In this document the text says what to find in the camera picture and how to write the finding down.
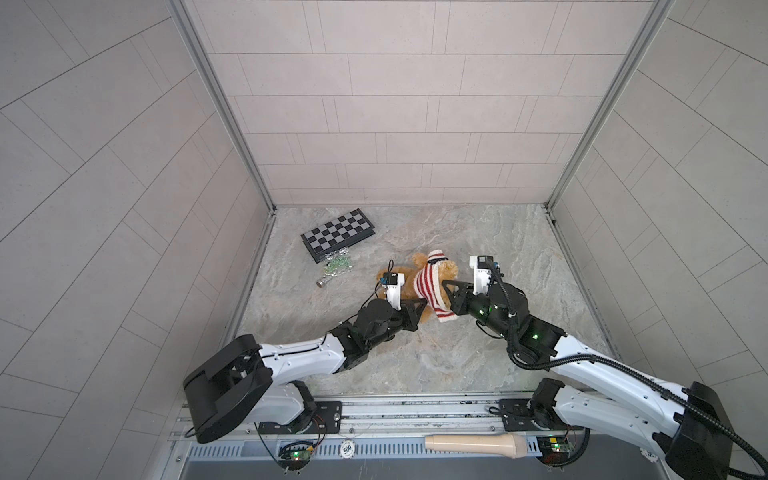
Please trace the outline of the red white striped sweater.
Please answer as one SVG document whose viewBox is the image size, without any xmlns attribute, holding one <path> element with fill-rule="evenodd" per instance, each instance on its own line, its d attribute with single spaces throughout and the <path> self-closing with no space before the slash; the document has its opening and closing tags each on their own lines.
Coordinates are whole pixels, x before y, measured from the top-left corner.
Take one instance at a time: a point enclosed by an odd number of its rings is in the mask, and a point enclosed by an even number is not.
<svg viewBox="0 0 768 480">
<path fill-rule="evenodd" d="M 459 269 L 441 249 L 428 254 L 415 253 L 412 257 L 417 268 L 413 287 L 420 299 L 425 299 L 429 308 L 441 323 L 454 321 L 458 316 L 451 310 L 451 302 L 442 289 L 442 280 L 456 280 Z"/>
</svg>

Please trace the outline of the brown teddy bear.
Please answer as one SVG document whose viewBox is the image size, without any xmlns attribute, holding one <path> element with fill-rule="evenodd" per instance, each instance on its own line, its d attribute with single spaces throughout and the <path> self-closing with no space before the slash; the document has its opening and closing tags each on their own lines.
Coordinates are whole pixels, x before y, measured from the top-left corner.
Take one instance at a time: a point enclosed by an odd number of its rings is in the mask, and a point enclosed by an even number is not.
<svg viewBox="0 0 768 480">
<path fill-rule="evenodd" d="M 401 287 L 402 300 L 425 299 L 427 306 L 423 310 L 420 322 L 432 317 L 444 323 L 458 318 L 450 307 L 451 301 L 443 290 L 443 280 L 456 280 L 459 269 L 440 249 L 428 254 L 417 252 L 412 256 L 411 266 L 393 266 L 393 273 L 402 273 L 405 283 Z"/>
</svg>

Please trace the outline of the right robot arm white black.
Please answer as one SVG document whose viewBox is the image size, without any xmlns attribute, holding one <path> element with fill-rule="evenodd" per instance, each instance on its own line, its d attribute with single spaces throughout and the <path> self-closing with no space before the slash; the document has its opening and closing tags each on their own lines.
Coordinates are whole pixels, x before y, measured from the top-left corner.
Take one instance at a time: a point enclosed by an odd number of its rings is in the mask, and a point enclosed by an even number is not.
<svg viewBox="0 0 768 480">
<path fill-rule="evenodd" d="M 715 390 L 684 387 L 648 376 L 588 347 L 563 329 L 530 314 L 524 292 L 491 281 L 477 290 L 468 282 L 442 283 L 457 315 L 472 316 L 507 342 L 519 368 L 547 370 L 531 399 L 539 425 L 553 421 L 585 427 L 634 444 L 663 460 L 684 479 L 726 479 L 733 431 Z"/>
</svg>

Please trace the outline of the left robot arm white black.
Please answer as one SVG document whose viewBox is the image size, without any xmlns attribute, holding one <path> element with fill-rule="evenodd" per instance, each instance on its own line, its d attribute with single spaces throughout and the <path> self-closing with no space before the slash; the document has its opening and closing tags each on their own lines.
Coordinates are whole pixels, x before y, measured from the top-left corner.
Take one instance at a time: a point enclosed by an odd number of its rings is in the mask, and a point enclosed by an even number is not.
<svg viewBox="0 0 768 480">
<path fill-rule="evenodd" d="M 395 309 L 373 299 L 318 339 L 261 345 L 251 334 L 235 338 L 183 381 L 197 442 L 213 442 L 247 422 L 306 428 L 317 406 L 303 379 L 355 368 L 399 331 L 416 331 L 426 306 L 423 299 L 403 300 Z"/>
</svg>

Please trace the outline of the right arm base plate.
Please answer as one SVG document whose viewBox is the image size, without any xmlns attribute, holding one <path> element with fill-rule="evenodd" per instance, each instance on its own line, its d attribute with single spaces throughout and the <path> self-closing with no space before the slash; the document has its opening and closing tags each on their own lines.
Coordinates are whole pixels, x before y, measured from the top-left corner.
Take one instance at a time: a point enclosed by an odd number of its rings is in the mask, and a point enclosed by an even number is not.
<svg viewBox="0 0 768 480">
<path fill-rule="evenodd" d="M 569 427 L 560 420 L 546 420 L 542 415 L 534 414 L 528 407 L 529 400 L 505 398 L 498 401 L 496 413 L 506 432 L 554 431 L 565 432 Z"/>
</svg>

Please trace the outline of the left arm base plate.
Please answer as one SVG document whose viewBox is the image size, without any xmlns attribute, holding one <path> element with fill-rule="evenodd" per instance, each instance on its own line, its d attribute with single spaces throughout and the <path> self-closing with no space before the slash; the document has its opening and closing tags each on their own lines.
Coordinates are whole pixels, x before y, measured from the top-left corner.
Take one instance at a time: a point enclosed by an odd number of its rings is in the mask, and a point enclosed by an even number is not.
<svg viewBox="0 0 768 480">
<path fill-rule="evenodd" d="M 263 422 L 259 431 L 278 435 L 338 434 L 341 430 L 343 403 L 341 401 L 319 401 L 312 416 L 301 414 L 288 425 Z"/>
</svg>

